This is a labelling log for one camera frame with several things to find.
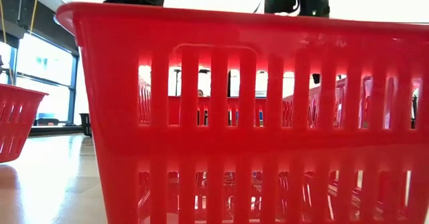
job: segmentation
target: shopping basket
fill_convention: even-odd
[[[0,163],[21,154],[45,93],[0,84]]]
[[[90,3],[63,5],[57,17],[82,48],[110,224],[144,223],[137,208],[147,200],[139,189],[142,174],[150,192],[151,224],[172,222],[172,182],[180,224],[347,223],[356,203],[360,223],[424,222],[429,200],[427,27]],[[142,97],[139,88],[141,65],[151,67],[149,97]],[[197,126],[199,65],[211,70],[211,93],[208,125]],[[169,66],[182,67],[175,124],[169,122]],[[229,125],[228,69],[240,72],[236,125]],[[256,70],[268,73],[263,127],[255,121]],[[285,114],[282,79],[287,71],[294,72],[294,95]],[[309,127],[312,73],[320,73],[322,82],[317,124]],[[347,90],[342,123],[335,125],[340,74],[347,76]],[[366,76],[372,78],[371,99],[368,124],[361,127],[361,86]],[[386,125],[390,77],[395,79],[395,91]],[[422,88],[416,128],[411,129],[414,79]],[[290,118],[287,126],[282,124],[285,115]],[[225,176],[230,172],[234,188],[227,190]],[[206,176],[204,220],[197,217],[195,205],[197,173]],[[257,201],[252,196],[254,173],[261,180]],[[380,176],[388,183],[382,189]],[[330,201],[331,182],[336,199]],[[224,218],[227,191],[233,191],[232,219]],[[385,198],[377,215],[381,192]],[[254,219],[256,202],[260,213]]]

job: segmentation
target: plastic basket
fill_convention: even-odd
[[[86,136],[92,136],[93,132],[89,121],[89,113],[80,113],[80,119],[82,120],[83,134]]]
[[[424,222],[427,27],[88,3],[63,5],[57,16],[82,47],[110,224]],[[151,66],[150,94],[138,84],[141,65]],[[205,100],[197,97],[198,65],[212,72]],[[169,66],[182,67],[174,100]],[[230,68],[240,71],[236,100],[227,99]],[[268,72],[263,127],[256,70]],[[289,102],[287,71],[295,76]],[[312,73],[322,82],[310,126]],[[336,124],[339,74],[347,77]],[[371,97],[362,100],[367,76]],[[423,87],[411,129],[414,79]],[[197,126],[203,101],[208,125]],[[233,107],[238,119],[229,125]]]
[[[19,157],[46,95],[0,84],[0,163]]]

